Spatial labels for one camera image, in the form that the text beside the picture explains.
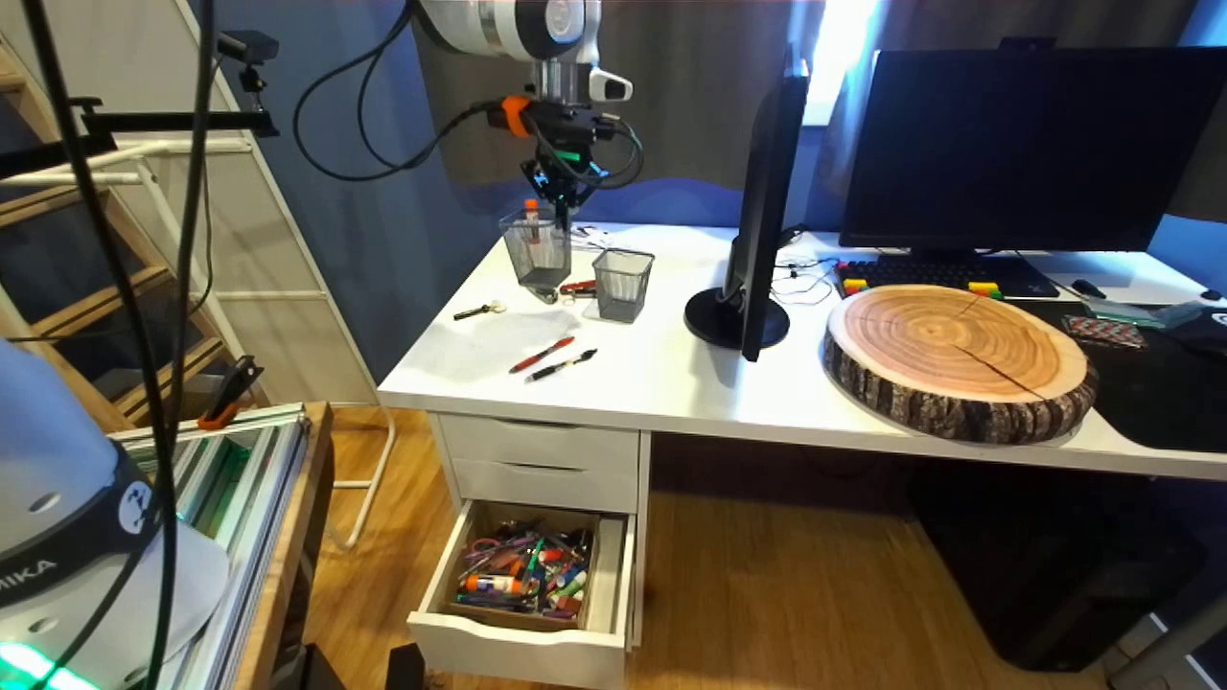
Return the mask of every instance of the computer monitor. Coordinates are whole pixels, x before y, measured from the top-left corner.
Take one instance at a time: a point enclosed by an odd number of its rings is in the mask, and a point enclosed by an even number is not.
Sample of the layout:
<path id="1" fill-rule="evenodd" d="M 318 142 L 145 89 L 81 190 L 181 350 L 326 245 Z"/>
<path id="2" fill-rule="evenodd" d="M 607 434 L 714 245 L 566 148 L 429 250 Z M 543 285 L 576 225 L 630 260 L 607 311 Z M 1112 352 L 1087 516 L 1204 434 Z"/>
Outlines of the computer monitor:
<path id="1" fill-rule="evenodd" d="M 769 272 L 787 222 L 805 93 L 807 70 L 787 51 L 781 70 L 756 112 L 738 228 L 731 239 L 724 285 L 699 291 L 687 301 L 691 332 L 720 350 L 738 350 L 745 360 L 760 360 L 760 350 L 790 332 L 790 315 L 769 301 Z"/>
<path id="2" fill-rule="evenodd" d="M 844 245 L 1145 250 L 1227 51 L 880 51 Z"/>

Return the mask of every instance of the clear container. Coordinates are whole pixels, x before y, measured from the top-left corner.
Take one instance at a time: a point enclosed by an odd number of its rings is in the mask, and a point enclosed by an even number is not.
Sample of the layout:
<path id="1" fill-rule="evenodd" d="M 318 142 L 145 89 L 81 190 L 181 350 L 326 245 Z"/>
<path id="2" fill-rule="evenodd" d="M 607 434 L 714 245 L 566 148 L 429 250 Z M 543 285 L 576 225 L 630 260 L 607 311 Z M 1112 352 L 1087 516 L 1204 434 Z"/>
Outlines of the clear container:
<path id="1" fill-rule="evenodd" d="M 535 198 L 526 198 L 521 218 L 508 218 L 503 228 L 515 280 L 542 297 L 570 274 L 570 232 L 535 214 Z"/>
<path id="2" fill-rule="evenodd" d="M 631 322 L 645 311 L 651 253 L 607 250 L 589 267 L 597 274 L 597 315 Z"/>

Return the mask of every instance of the desk drawer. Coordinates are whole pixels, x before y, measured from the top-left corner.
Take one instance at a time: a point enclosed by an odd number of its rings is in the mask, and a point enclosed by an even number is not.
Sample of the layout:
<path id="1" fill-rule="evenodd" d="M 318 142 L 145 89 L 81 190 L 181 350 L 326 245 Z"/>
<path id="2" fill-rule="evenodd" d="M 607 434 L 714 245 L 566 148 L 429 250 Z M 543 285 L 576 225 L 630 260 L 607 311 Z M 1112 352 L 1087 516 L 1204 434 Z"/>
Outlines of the desk drawer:
<path id="1" fill-rule="evenodd" d="M 462 501 L 447 547 L 424 585 L 424 596 L 409 614 L 409 632 L 424 654 L 424 665 L 447 674 L 496 674 L 553 686 L 620 686 L 635 570 L 631 516 L 597 516 L 585 581 L 585 626 L 542 632 L 447 614 L 457 580 L 453 562 L 460 561 L 479 510 L 479 501 Z"/>
<path id="2" fill-rule="evenodd" d="M 635 512 L 639 434 L 437 412 L 457 499 Z"/>

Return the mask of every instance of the monitor stand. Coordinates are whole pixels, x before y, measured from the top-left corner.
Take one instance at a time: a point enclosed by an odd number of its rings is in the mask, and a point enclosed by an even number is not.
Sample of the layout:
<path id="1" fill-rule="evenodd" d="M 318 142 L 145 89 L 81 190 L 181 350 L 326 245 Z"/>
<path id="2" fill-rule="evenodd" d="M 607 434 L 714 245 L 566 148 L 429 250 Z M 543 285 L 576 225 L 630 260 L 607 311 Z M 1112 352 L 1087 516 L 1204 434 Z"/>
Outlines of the monitor stand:
<path id="1" fill-rule="evenodd" d="M 691 295 L 687 327 L 699 342 L 709 342 L 720 350 L 745 343 L 745 311 L 736 297 L 727 297 L 724 287 L 709 287 L 709 291 Z M 787 332 L 790 332 L 790 315 L 779 301 L 764 297 L 760 350 L 769 350 Z"/>

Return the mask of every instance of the wood slice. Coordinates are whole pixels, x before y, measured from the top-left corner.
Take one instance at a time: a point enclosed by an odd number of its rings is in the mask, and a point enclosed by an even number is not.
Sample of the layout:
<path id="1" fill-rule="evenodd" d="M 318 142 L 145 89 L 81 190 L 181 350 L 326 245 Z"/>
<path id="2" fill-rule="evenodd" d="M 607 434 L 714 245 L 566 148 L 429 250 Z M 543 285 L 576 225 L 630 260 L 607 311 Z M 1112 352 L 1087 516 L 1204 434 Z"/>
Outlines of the wood slice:
<path id="1" fill-rule="evenodd" d="M 1072 429 L 1098 391 L 1083 352 L 1020 308 L 929 285 L 838 301 L 821 352 L 829 377 L 913 429 L 1032 443 Z"/>

